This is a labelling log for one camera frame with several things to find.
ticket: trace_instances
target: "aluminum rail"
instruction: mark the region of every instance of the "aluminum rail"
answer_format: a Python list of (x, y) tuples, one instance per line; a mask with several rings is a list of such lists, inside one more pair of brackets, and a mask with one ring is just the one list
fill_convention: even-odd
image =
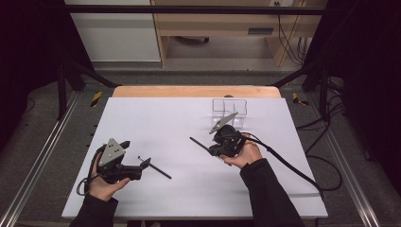
[(36, 182), (39, 180), (39, 177), (44, 170), (46, 162), (50, 157), (54, 147), (56, 146), (62, 131), (71, 116), (71, 113), (74, 111), (74, 108), (77, 104), (79, 97), (79, 92), (73, 92), (70, 97), (68, 103), (68, 109), (65, 113), (64, 117), (57, 121), (56, 125), (53, 128), (53, 131), (50, 133), (47, 141), (44, 143), (44, 147), (39, 153), (38, 158), (27, 174), (22, 186), (20, 187), (17, 195), (14, 197), (14, 200), (11, 202), (9, 208), (0, 218), (0, 227), (12, 227), (20, 216), (30, 194), (33, 191), (33, 188)]
[[(320, 116), (319, 108), (317, 107), (317, 100), (310, 94), (306, 93), (308, 100), (312, 100), (311, 106), (317, 116)], [(347, 186), (348, 192), (354, 201), (354, 205), (359, 212), (360, 218), (366, 227), (379, 227), (380, 223), (375, 215), (371, 204), (368, 201), (362, 187), (360, 186), (357, 176), (348, 164), (339, 143), (334, 136), (334, 133), (328, 129), (326, 132), (327, 146), (330, 147), (331, 153), (334, 160), (339, 168), (339, 171), (344, 179), (345, 185)]]

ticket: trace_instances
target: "cord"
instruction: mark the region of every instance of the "cord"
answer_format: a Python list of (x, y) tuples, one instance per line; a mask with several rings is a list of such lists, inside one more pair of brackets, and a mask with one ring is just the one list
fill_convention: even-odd
[(324, 194), (322, 189), (319, 187), (319, 185), (314, 182), (312, 179), (310, 179), (308, 176), (306, 176), (303, 172), (301, 172), (300, 170), (298, 170), (297, 168), (295, 168), (294, 166), (292, 166), (289, 162), (287, 162), (283, 157), (280, 156), (280, 154), (278, 154), (273, 148), (267, 146), (266, 144), (264, 144), (262, 141), (260, 141), (256, 136), (254, 136), (251, 133), (248, 132), (244, 132), (247, 133), (249, 135), (251, 135), (252, 137), (254, 137), (255, 139), (249, 138), (249, 137), (245, 137), (243, 135), (226, 135), (224, 137), (226, 138), (241, 138), (241, 139), (246, 139), (246, 140), (250, 140), (252, 142), (255, 142), (256, 144), (259, 144), (261, 146), (263, 146), (268, 152), (270, 152), (278, 161), (280, 161), (284, 166), (286, 166), (287, 168), (289, 168), (290, 170), (292, 170), (294, 173), (296, 173), (298, 176), (302, 177), (303, 179), (305, 179), (307, 182), (311, 183), (313, 186), (316, 187), (316, 189), (318, 189), (319, 194), (321, 195), (322, 199), (324, 198)]
[(297, 55), (298, 58), (301, 60), (301, 64), (304, 64), (306, 58), (307, 38), (304, 38), (304, 45), (302, 49), (301, 49), (301, 42), (302, 42), (302, 37), (298, 39)]
[(327, 122), (327, 127), (325, 127), (325, 129), (323, 130), (323, 132), (318, 136), (318, 138), (312, 143), (312, 145), (306, 150), (306, 152), (305, 152), (305, 154), (308, 154), (312, 149), (313, 149), (313, 147), (315, 147), (315, 145), (319, 142), (319, 140), (320, 139), (322, 139), (322, 137), (324, 136), (324, 134), (328, 131), (328, 128), (330, 127), (330, 124), (331, 124), (331, 117), (332, 116), (334, 116), (334, 114), (331, 114), (331, 113), (333, 113), (336, 109), (338, 109), (340, 106), (342, 106), (343, 104), (342, 103), (339, 103), (339, 104), (337, 104), (336, 106), (334, 106), (333, 107), (333, 109), (332, 110), (330, 110), (330, 111), (328, 111), (328, 113), (329, 113), (329, 120), (328, 120), (328, 122)]
[(325, 125), (320, 126), (320, 127), (318, 127), (318, 128), (306, 129), (306, 130), (299, 130), (299, 131), (317, 131), (317, 130), (324, 129), (324, 128), (326, 128), (327, 126), (328, 126), (328, 124), (325, 124)]
[[(98, 174), (96, 174), (95, 176), (92, 176), (92, 169), (94, 169), (94, 165), (95, 165), (95, 161), (96, 161), (97, 155), (98, 155), (102, 150), (104, 150), (103, 147), (102, 147), (102, 148), (99, 148), (99, 149), (96, 151), (94, 157), (92, 158), (91, 167), (89, 168), (89, 172), (88, 172), (88, 177), (82, 179), (82, 180), (79, 182), (78, 186), (77, 186), (77, 194), (80, 195), (80, 196), (85, 196), (86, 194), (88, 194), (88, 192), (89, 192), (89, 184), (91, 184), (91, 180), (93, 180), (94, 178), (100, 176), (100, 175), (98, 175)], [(82, 184), (83, 184), (83, 193), (80, 193), (79, 190), (80, 190)]]
[(28, 110), (26, 110), (26, 111), (24, 111), (24, 113), (23, 114), (26, 114), (26, 113), (28, 113), (28, 112), (30, 112), (30, 111), (32, 111), (32, 109), (35, 107), (35, 104), (36, 104), (36, 102), (35, 102), (35, 100), (34, 99), (32, 99), (32, 98), (28, 98), (27, 100), (30, 100), (30, 101), (32, 101), (32, 106), (28, 109)]
[(331, 188), (322, 188), (322, 191), (335, 191), (335, 190), (338, 190), (342, 186), (342, 181), (343, 181), (342, 175), (340, 173), (340, 170), (336, 166), (334, 166), (333, 163), (331, 163), (330, 161), (328, 161), (322, 157), (316, 156), (316, 155), (306, 155), (306, 158), (313, 158), (313, 159), (321, 160), (321, 161), (331, 165), (337, 171), (337, 173), (339, 175), (339, 178), (340, 178), (339, 183), (336, 186), (331, 187)]
[[(275, 5), (276, 7), (280, 7), (280, 3), (279, 3), (279, 2), (274, 2), (274, 5)], [(287, 52), (289, 58), (291, 59), (291, 61), (292, 61), (294, 64), (303, 65), (303, 63), (304, 63), (303, 59), (300, 58), (300, 60), (299, 60), (299, 59), (298, 59), (298, 58), (299, 58), (299, 55), (298, 55), (298, 58), (297, 58), (297, 56), (294, 54), (294, 51), (293, 51), (292, 48), (291, 48), (291, 45), (289, 44), (289, 39), (287, 38), (287, 35), (286, 35), (286, 33), (284, 32), (284, 30), (283, 30), (283, 28), (282, 28), (282, 26), (281, 26), (281, 18), (280, 18), (280, 15), (277, 15), (277, 18), (278, 18), (278, 28), (279, 28), (279, 31), (278, 31), (278, 40), (280, 41), (281, 45), (282, 45), (282, 46), (284, 47), (284, 49), (286, 50), (286, 52)], [(282, 42), (282, 40), (281, 40), (281, 32), (283, 32), (284, 38), (285, 38), (285, 40), (286, 40), (286, 42), (287, 42), (287, 46), (289, 47), (289, 50), (291, 51), (292, 56), (294, 57), (294, 59), (295, 59), (297, 62), (296, 62), (296, 61), (291, 57), (291, 55), (289, 54), (288, 49), (287, 49), (287, 46), (285, 46), (285, 45), (283, 44), (283, 42)]]
[[(328, 113), (331, 114), (331, 113), (334, 112), (340, 105), (343, 105), (343, 104), (342, 104), (342, 103), (337, 104), (337, 105), (336, 105), (335, 107), (333, 107), (333, 109), (330, 110)], [(303, 125), (303, 126), (297, 126), (297, 127), (295, 127), (295, 129), (296, 129), (297, 131), (299, 131), (299, 130), (302, 130), (302, 129), (307, 128), (307, 127), (309, 127), (309, 126), (315, 125), (315, 124), (317, 124), (317, 123), (319, 123), (319, 122), (321, 122), (321, 121), (323, 121), (323, 118), (322, 118), (322, 117), (320, 117), (320, 118), (318, 118), (318, 119), (316, 119), (316, 120), (314, 120), (314, 121), (312, 121), (312, 122), (310, 122), (310, 123), (307, 123), (307, 124), (305, 124), (305, 125)]]

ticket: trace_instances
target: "black sleeve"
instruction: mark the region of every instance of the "black sleeve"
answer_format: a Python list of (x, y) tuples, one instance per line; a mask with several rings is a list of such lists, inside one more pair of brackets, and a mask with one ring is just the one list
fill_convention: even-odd
[(117, 204), (118, 201), (114, 198), (102, 201), (88, 194), (70, 227), (113, 227)]
[(304, 226), (268, 160), (244, 165), (240, 175), (250, 192), (255, 227)]

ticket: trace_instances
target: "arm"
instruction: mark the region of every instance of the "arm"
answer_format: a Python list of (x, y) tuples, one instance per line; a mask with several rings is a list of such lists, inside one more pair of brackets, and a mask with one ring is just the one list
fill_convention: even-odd
[[(92, 174), (96, 174), (97, 163), (101, 154), (98, 154)], [(113, 194), (122, 189), (130, 181), (123, 179), (115, 184), (106, 183), (101, 177), (95, 177), (89, 185), (89, 193), (85, 196), (76, 218), (70, 227), (113, 227), (113, 217), (118, 201)]]
[(118, 201), (111, 198), (109, 201), (102, 201), (96, 197), (86, 195), (79, 213), (71, 222), (71, 227), (113, 227), (113, 216)]
[(224, 163), (241, 169), (240, 175), (250, 192), (255, 227), (304, 226), (268, 160), (263, 159), (255, 143), (245, 143), (234, 158), (225, 155), (220, 158)]

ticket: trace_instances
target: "black curtain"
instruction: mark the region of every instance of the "black curtain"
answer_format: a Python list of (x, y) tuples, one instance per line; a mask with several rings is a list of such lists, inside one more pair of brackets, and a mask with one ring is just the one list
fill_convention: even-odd
[(401, 195), (401, 2), (341, 2), (348, 6), (358, 3), (343, 25), (340, 21), (346, 14), (322, 19), (307, 63), (319, 56), (323, 44), (340, 26), (337, 39), (329, 43), (324, 64), (329, 76), (343, 78), (344, 102), (358, 135)]
[[(56, 81), (62, 62), (74, 60), (94, 70), (70, 14), (40, 10), (45, 4), (64, 2), (0, 2), (0, 150), (26, 109), (27, 95)], [(64, 74), (70, 83), (82, 83), (70, 67)]]

